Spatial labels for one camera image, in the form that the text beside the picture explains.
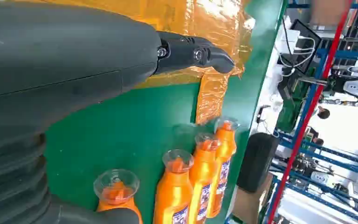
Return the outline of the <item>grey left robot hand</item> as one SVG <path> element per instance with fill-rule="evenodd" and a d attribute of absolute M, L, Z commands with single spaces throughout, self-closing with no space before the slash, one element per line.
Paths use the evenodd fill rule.
<path fill-rule="evenodd" d="M 0 1 L 0 224 L 135 224 L 129 208 L 94 212 L 53 199 L 45 131 L 148 77 L 188 67 L 229 73 L 209 40 L 157 31 L 95 8 Z"/>

